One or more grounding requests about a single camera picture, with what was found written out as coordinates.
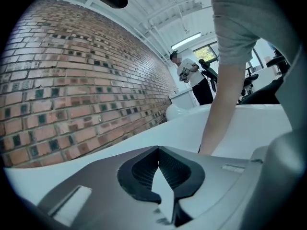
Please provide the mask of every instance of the white ceiling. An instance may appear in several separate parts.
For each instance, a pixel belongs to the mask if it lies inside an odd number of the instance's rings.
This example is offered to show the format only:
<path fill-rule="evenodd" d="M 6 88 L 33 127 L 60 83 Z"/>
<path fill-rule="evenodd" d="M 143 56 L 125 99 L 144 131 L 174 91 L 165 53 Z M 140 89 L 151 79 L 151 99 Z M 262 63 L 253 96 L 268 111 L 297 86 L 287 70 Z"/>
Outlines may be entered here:
<path fill-rule="evenodd" d="M 124 9 L 112 9 L 99 0 L 65 0 L 96 11 L 140 38 L 162 61 L 169 59 L 171 46 L 201 32 L 191 42 L 213 38 L 211 0 L 128 0 Z"/>

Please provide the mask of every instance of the ceiling light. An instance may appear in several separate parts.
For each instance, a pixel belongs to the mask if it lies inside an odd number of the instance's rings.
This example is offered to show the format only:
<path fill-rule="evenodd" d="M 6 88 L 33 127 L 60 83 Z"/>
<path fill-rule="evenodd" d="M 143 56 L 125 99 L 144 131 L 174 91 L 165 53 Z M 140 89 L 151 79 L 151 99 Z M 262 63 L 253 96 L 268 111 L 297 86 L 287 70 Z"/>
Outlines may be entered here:
<path fill-rule="evenodd" d="M 174 50 L 174 49 L 176 49 L 176 48 L 178 48 L 178 47 L 180 47 L 180 46 L 186 44 L 187 42 L 192 41 L 192 40 L 194 40 L 195 38 L 198 38 L 198 37 L 200 37 L 200 36 L 201 36 L 201 33 L 197 33 L 197 34 L 195 34 L 195 35 L 193 35 L 193 36 L 190 36 L 190 37 L 188 37 L 188 38 L 182 40 L 181 42 L 176 43 L 175 45 L 173 45 L 173 46 L 172 46 L 172 50 Z"/>

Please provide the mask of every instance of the person in gray shirt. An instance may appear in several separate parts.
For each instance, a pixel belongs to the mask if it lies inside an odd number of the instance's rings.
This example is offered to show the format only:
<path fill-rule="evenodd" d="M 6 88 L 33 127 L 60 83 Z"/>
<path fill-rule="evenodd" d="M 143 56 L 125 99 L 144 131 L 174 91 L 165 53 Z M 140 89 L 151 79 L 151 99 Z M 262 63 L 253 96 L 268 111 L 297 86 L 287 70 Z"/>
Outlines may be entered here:
<path fill-rule="evenodd" d="M 211 155 L 225 136 L 243 89 L 245 66 L 258 39 L 271 43 L 291 65 L 301 42 L 274 0 L 211 0 L 219 50 L 218 85 L 200 154 Z"/>

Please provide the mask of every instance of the black fisheye border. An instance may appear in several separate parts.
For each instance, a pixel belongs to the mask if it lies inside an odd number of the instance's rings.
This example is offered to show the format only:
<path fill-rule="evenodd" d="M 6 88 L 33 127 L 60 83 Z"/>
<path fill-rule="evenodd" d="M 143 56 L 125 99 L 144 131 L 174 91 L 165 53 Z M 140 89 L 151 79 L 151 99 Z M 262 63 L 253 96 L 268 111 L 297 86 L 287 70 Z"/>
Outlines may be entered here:
<path fill-rule="evenodd" d="M 0 0 L 0 52 L 3 51 L 14 25 L 33 1 L 34 0 Z M 306 45 L 307 29 L 306 24 L 304 23 L 304 16 L 306 14 L 306 0 L 276 0 L 276 2 L 282 7 L 292 22 L 293 27 L 296 29 L 300 38 L 304 42 L 304 45 Z M 306 202 L 306 178 L 307 175 L 305 172 L 304 177 L 297 185 L 295 191 L 293 191 L 280 211 L 274 216 L 274 218 L 271 219 L 266 229 L 273 229 L 274 227 L 282 227 L 282 229 L 284 229 L 288 224 L 291 224 L 292 229 L 301 228 L 301 226 L 304 226 L 306 216 L 303 215 L 303 203 Z M 5 176 L 3 169 L 0 172 L 0 179 L 2 196 L 2 227 L 10 227 L 15 229 L 18 227 L 48 229 L 48 227 L 43 225 L 16 196 Z"/>

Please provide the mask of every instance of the person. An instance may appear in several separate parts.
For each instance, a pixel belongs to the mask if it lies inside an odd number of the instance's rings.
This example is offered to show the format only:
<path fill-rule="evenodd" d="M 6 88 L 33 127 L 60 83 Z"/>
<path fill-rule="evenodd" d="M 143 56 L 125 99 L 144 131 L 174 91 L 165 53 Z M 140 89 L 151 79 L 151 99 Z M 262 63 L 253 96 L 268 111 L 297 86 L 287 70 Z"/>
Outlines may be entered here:
<path fill-rule="evenodd" d="M 245 66 L 252 49 L 263 38 L 290 66 L 301 41 L 274 0 L 211 0 L 219 50 L 215 99 L 202 135 L 200 154 L 211 155 L 224 138 L 243 89 Z"/>
<path fill-rule="evenodd" d="M 181 56 L 177 52 L 173 52 L 169 58 L 177 65 L 179 80 L 185 83 L 190 82 L 193 93 L 199 104 L 211 104 L 213 96 L 208 81 L 198 70 L 199 66 L 189 58 L 181 60 Z"/>

